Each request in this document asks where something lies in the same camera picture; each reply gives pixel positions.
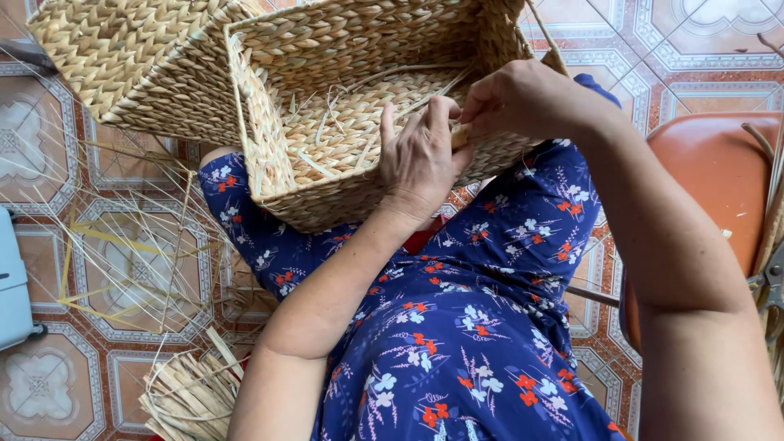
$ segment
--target hand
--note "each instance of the hand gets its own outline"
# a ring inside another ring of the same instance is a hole
[[[502,130],[542,140],[576,138],[622,113],[597,93],[537,60],[516,60],[475,82],[460,122],[472,136]]]
[[[455,181],[474,158],[469,144],[452,153],[449,119],[460,116],[451,98],[431,97],[421,115],[411,115],[397,136],[394,106],[381,114],[381,177],[389,185],[383,206],[420,224],[444,202]]]

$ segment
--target scissors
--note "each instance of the scissors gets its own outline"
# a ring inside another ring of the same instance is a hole
[[[757,310],[760,315],[768,312],[768,325],[765,330],[765,342],[773,344],[784,331],[784,301],[782,300],[782,283],[784,282],[784,242],[771,254],[762,271],[749,277],[746,283],[752,293],[760,291]]]

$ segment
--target woven seagrass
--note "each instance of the woven seagrass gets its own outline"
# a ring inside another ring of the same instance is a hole
[[[384,104],[396,105],[400,129],[433,95],[462,103],[473,80],[533,58],[517,26],[526,2],[326,0],[228,24],[253,200],[302,232],[366,218],[385,193]],[[545,62],[565,73],[547,39]],[[495,133],[472,143],[457,187],[501,173],[538,141]]]
[[[45,0],[27,27],[96,121],[237,144],[223,26],[260,2]]]

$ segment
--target chair seat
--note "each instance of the chair seat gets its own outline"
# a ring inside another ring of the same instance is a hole
[[[725,236],[729,235],[728,241],[747,277],[754,271],[762,240],[771,166],[762,147],[741,124],[750,123],[775,146],[780,118],[780,112],[689,115],[660,126],[648,137],[664,168],[725,231]],[[624,270],[621,331],[632,348],[642,354],[632,285]]]

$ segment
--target blue floral dress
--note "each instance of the blue floral dress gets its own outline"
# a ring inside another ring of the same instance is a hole
[[[618,101],[589,75],[575,80]],[[243,155],[199,173],[212,215],[283,301],[358,228],[305,235],[252,202]],[[561,296],[601,203],[570,140],[494,179],[420,255],[399,250],[329,357],[313,440],[613,439],[575,375]]]

